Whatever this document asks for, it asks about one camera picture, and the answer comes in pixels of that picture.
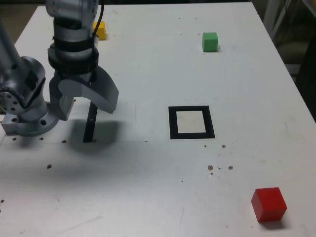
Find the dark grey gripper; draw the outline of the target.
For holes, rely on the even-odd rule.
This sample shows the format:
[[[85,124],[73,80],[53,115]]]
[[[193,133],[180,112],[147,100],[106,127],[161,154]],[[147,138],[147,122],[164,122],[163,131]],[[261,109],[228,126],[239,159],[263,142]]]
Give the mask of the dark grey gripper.
[[[49,82],[49,93],[52,111],[63,121],[69,118],[74,97],[86,98],[100,110],[112,114],[119,96],[119,90],[112,78],[99,66],[86,74],[55,71]]]

